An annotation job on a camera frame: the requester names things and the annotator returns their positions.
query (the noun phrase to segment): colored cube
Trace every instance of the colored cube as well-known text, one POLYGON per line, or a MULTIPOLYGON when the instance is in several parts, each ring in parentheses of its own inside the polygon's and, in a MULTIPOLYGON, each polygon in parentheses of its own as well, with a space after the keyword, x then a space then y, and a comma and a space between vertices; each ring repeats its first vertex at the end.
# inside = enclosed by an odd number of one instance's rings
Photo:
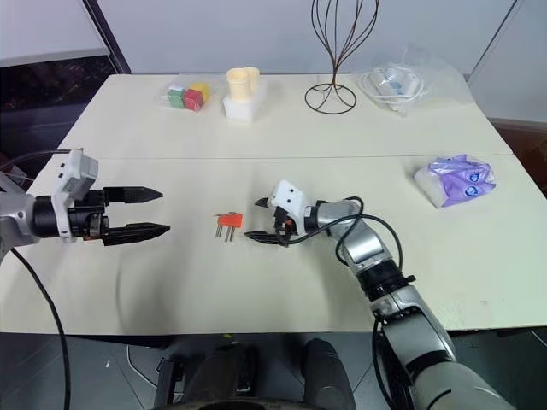
POLYGON ((203 106, 203 94, 197 90, 187 90, 184 95, 185 108, 199 111, 203 106))
POLYGON ((185 105, 182 101, 182 97, 185 94, 185 89, 178 85, 171 85, 168 90, 168 100, 171 107, 184 108, 185 105))
POLYGON ((211 97, 211 90, 209 89, 207 83, 193 83, 190 86, 190 89, 202 92, 203 103, 206 103, 207 100, 209 100, 209 97, 211 97))

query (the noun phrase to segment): purple package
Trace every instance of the purple package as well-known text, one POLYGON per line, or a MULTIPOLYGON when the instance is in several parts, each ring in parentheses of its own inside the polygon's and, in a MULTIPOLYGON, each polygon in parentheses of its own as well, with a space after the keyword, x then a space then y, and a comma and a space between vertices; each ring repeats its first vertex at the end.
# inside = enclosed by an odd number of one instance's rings
POLYGON ((490 165, 467 155, 437 158, 415 179, 437 208, 470 201, 496 187, 490 165))

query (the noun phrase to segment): green cube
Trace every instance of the green cube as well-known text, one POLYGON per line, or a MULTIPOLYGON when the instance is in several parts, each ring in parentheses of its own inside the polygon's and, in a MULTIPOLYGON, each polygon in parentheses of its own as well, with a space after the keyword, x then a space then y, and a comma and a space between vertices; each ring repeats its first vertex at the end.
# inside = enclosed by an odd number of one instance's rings
POLYGON ((185 89, 178 85, 171 85, 168 90, 168 100, 171 107, 184 108, 185 105, 182 101, 182 96, 185 94, 185 89))

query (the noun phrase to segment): yellow cube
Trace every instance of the yellow cube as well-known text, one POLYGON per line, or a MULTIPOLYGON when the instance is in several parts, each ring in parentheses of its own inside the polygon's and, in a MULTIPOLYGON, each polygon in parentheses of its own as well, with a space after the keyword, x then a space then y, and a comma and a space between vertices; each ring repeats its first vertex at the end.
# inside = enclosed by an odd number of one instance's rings
POLYGON ((202 93, 203 102, 205 103, 211 97, 211 90, 207 83, 194 83, 190 85, 191 90, 200 91, 202 93))

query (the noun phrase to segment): red building block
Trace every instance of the red building block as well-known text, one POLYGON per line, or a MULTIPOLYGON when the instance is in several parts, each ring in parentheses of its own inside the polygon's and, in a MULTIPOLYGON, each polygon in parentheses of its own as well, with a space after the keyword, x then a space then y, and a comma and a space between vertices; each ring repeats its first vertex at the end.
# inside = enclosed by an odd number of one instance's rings
POLYGON ((197 90, 187 90, 183 96, 186 109, 199 111, 203 106, 203 94, 197 90))

